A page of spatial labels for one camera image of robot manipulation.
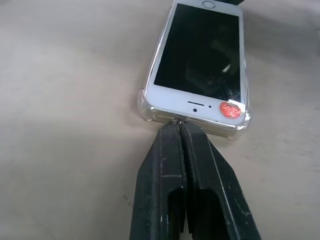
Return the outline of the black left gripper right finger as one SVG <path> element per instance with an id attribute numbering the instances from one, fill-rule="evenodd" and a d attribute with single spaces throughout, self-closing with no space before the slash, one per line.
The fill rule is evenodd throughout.
<path id="1" fill-rule="evenodd" d="M 194 240 L 259 240 L 260 233 L 236 174 L 192 123 L 181 123 L 187 174 L 187 222 Z"/>

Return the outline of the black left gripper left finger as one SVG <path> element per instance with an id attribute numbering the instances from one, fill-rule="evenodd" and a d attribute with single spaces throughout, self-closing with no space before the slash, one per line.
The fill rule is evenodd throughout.
<path id="1" fill-rule="evenodd" d="M 177 123 L 162 126 L 136 178 L 131 240 L 178 240 L 184 230 L 187 176 Z"/>

